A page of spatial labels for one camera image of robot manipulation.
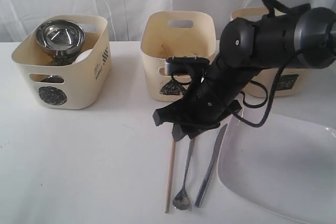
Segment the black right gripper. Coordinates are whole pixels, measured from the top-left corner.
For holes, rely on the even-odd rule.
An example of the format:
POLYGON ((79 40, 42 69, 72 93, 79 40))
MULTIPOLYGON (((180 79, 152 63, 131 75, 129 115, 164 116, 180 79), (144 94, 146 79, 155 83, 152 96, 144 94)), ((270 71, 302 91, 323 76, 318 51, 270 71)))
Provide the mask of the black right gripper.
POLYGON ((228 68, 214 60, 202 72, 188 74, 191 81, 183 97, 154 111, 155 125, 173 123, 174 142, 218 128, 223 119, 242 107, 235 99, 237 88, 225 83, 225 73, 229 73, 228 68))

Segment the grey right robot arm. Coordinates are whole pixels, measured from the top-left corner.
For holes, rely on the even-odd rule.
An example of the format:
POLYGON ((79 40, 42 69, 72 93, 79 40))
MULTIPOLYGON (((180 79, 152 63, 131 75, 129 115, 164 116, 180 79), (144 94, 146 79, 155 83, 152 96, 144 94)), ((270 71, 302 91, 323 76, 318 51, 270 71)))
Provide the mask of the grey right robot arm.
POLYGON ((256 22, 236 18, 224 28, 213 61, 166 60, 170 76, 187 74, 191 81, 182 98, 154 111, 154 123, 172 123, 174 141, 194 138, 238 116, 236 97, 261 71, 277 69, 278 80, 286 68, 324 69, 334 62, 335 13, 328 8, 267 15, 256 22))

